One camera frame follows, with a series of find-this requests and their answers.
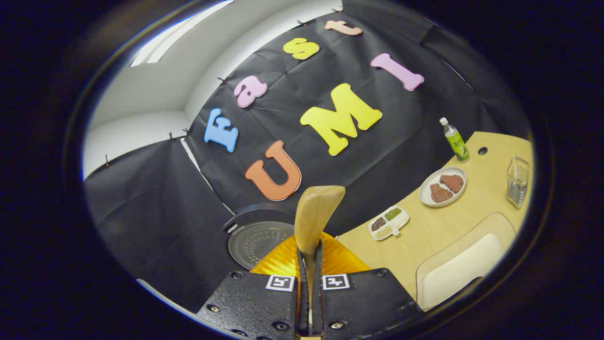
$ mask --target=light wood tabletop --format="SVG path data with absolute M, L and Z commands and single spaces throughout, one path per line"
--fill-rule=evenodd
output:
M 470 153 L 467 162 L 461 163 L 453 156 L 443 166 L 459 167 L 467 175 L 466 189 L 455 202 L 439 208 L 428 207 L 419 200 L 417 188 L 398 203 L 393 202 L 410 216 L 399 235 L 376 241 L 370 235 L 367 221 L 338 237 L 372 269 L 390 269 L 413 298 L 417 296 L 416 270 L 420 264 L 457 241 L 488 215 L 502 213 L 516 233 L 524 221 L 533 191 L 531 143 L 505 134 L 476 131 L 466 146 Z M 478 150 L 484 146 L 488 152 L 479 155 Z M 528 191 L 520 210 L 506 199 L 507 167 L 513 156 L 526 160 L 530 166 Z

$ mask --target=foam letter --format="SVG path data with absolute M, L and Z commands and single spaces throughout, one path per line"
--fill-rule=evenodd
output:
M 208 126 L 205 127 L 204 141 L 207 143 L 213 140 L 226 146 L 228 152 L 232 152 L 235 150 L 238 130 L 237 128 L 232 128 L 230 131 L 226 130 L 225 128 L 231 126 L 231 121 L 224 117 L 218 117 L 219 115 L 220 109 L 210 111 Z
M 392 60 L 388 53 L 382 53 L 375 57 L 371 61 L 371 66 L 381 67 L 390 72 L 393 76 L 403 82 L 403 86 L 407 91 L 413 91 L 423 83 L 423 76 L 421 74 L 416 74 L 407 70 L 403 65 Z
M 333 21 L 333 20 L 327 21 L 325 23 L 325 29 L 326 30 L 334 29 L 334 30 L 336 30 L 336 31 L 338 31 L 340 33 L 344 33 L 344 34 L 347 34 L 349 36 L 357 36 L 357 35 L 363 33 L 363 30 L 361 30 L 358 27 L 350 28 L 350 27 L 346 26 L 346 21 L 342 21 L 342 20 L 340 20 L 340 21 Z
M 306 41 L 305 38 L 294 38 L 283 46 L 283 51 L 291 54 L 296 59 L 308 59 L 313 54 L 319 52 L 319 45 Z
M 288 180 L 276 185 L 264 170 L 264 163 L 257 160 L 245 172 L 245 178 L 254 182 L 260 192 L 271 201 L 283 201 L 296 192 L 302 182 L 302 173 L 294 161 L 283 150 L 283 142 L 277 140 L 266 150 L 266 158 L 274 158 L 285 170 Z
M 268 89 L 268 85 L 261 82 L 258 77 L 249 76 L 237 84 L 233 94 L 238 96 L 237 105 L 239 105 L 240 108 L 246 108 L 250 106 L 256 98 L 262 96 L 266 92 L 266 89 Z
M 366 130 L 382 118 L 382 113 L 363 102 L 346 83 L 333 89 L 332 100 L 335 112 L 313 107 L 300 117 L 300 123 L 312 126 L 329 145 L 329 154 L 335 156 L 348 146 L 348 140 L 338 137 L 333 131 L 355 138 L 357 133 L 351 115 L 358 122 L 359 129 Z

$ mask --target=white plate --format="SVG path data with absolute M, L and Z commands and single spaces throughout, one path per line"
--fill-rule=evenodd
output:
M 392 220 L 388 221 L 386 219 L 386 213 L 391 211 L 394 208 L 398 208 L 401 210 L 401 212 L 396 215 Z M 371 225 L 378 220 L 378 218 L 383 217 L 384 220 L 386 220 L 386 224 L 381 226 L 378 230 L 376 231 L 371 231 Z M 385 211 L 383 211 L 381 214 L 379 214 L 376 218 L 372 219 L 369 222 L 369 233 L 371 233 L 371 237 L 374 238 L 374 240 L 379 241 L 379 240 L 383 240 L 386 237 L 389 237 L 390 235 L 398 235 L 399 234 L 399 229 L 402 228 L 405 224 L 407 224 L 407 222 L 409 222 L 409 214 L 400 206 L 392 206 L 388 209 L 386 209 Z M 387 227 L 389 227 L 391 229 L 391 231 L 389 233 L 385 233 L 383 232 L 381 235 L 381 237 L 378 236 L 378 233 L 381 232 L 382 230 L 386 229 Z
M 461 177 L 461 179 L 463 179 L 463 185 L 461 186 L 461 189 L 459 190 L 459 192 L 455 194 L 446 185 L 440 183 L 441 175 L 449 175 L 449 176 L 458 175 L 459 177 Z M 438 183 L 441 188 L 451 191 L 453 193 L 453 197 L 449 198 L 448 200 L 446 200 L 444 202 L 436 203 L 432 199 L 432 190 L 430 190 L 430 186 L 435 183 Z M 420 199 L 420 201 L 422 201 L 423 204 L 425 204 L 427 206 L 431 206 L 431 207 L 446 206 L 447 204 L 451 204 L 454 201 L 456 201 L 456 199 L 458 199 L 459 196 L 461 196 L 461 194 L 463 194 L 463 191 L 466 190 L 466 185 L 467 185 L 467 177 L 466 177 L 466 172 L 464 170 L 462 170 L 461 168 L 458 168 L 456 166 L 450 166 L 448 168 L 443 168 L 443 169 L 438 170 L 437 172 L 431 174 L 430 176 L 428 176 L 428 178 L 426 178 L 425 181 L 423 181 L 422 186 L 419 188 L 419 199 Z

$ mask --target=white wall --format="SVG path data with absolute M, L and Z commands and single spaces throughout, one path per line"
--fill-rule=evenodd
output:
M 283 4 L 290 6 L 283 9 Z M 297 26 L 297 20 L 331 13 L 331 8 L 339 9 L 340 5 L 341 0 L 236 0 L 185 34 L 160 62 L 126 66 L 106 90 L 88 126 L 83 148 L 84 178 L 105 164 L 105 154 L 111 161 L 166 140 L 169 132 L 175 137 L 183 135 L 182 129 L 191 125 L 218 87 L 216 77 L 229 75 L 251 53 Z M 252 16 L 256 23 L 239 22 L 244 33 L 238 33 L 241 27 L 237 26 L 223 34 L 220 43 L 206 44 L 217 39 L 219 22 L 232 22 L 241 15 Z M 190 84 L 179 85 L 179 80 Z

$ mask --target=green drink bottle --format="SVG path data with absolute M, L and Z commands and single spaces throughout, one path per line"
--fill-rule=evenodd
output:
M 442 117 L 440 123 L 445 127 L 445 137 L 449 141 L 449 144 L 451 144 L 451 148 L 457 159 L 461 162 L 467 161 L 470 158 L 470 154 L 467 151 L 466 144 L 459 135 L 459 131 L 453 125 L 449 124 L 447 118 Z

